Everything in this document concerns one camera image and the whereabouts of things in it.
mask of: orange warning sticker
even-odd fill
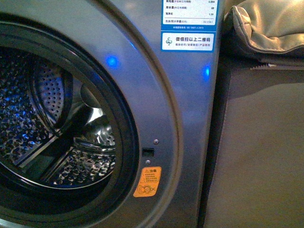
[[[134,197],[149,197],[156,194],[161,179],[161,167],[145,167],[133,194]]]

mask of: gray fabric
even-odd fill
[[[232,74],[204,228],[304,227],[304,72]]]
[[[225,33],[230,32],[225,44],[245,56],[304,57],[303,18],[304,1],[246,0],[233,6],[225,18]]]

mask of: washing machine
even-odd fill
[[[0,227],[196,227],[223,11],[2,0]]]

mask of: blue led light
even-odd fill
[[[202,69],[202,76],[204,81],[208,81],[209,80],[209,76],[210,76],[210,66],[207,65]]]
[[[109,67],[117,68],[118,67],[118,59],[115,56],[109,56],[106,58],[106,63]]]

